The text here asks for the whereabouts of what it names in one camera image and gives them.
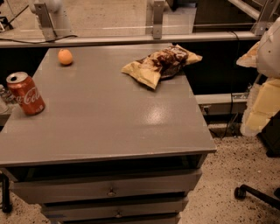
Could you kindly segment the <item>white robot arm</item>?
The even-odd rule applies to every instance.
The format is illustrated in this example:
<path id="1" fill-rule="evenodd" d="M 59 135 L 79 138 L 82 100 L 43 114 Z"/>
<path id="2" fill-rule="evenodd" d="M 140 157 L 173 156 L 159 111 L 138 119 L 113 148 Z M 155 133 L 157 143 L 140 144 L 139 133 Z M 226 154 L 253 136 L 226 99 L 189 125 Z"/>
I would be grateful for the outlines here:
<path id="1" fill-rule="evenodd" d="M 236 64 L 254 67 L 267 77 L 263 84 L 255 83 L 250 89 L 241 120 L 241 133 L 254 137 L 280 111 L 280 17 Z"/>

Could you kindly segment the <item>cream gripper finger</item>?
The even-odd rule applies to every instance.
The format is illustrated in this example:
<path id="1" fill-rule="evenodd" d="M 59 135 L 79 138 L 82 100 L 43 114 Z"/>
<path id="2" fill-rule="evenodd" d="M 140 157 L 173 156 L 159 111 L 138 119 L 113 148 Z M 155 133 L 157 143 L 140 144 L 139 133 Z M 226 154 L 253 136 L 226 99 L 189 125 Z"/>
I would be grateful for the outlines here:
<path id="1" fill-rule="evenodd" d="M 256 68 L 256 56 L 260 42 L 255 43 L 245 54 L 243 54 L 236 64 L 241 67 Z"/>

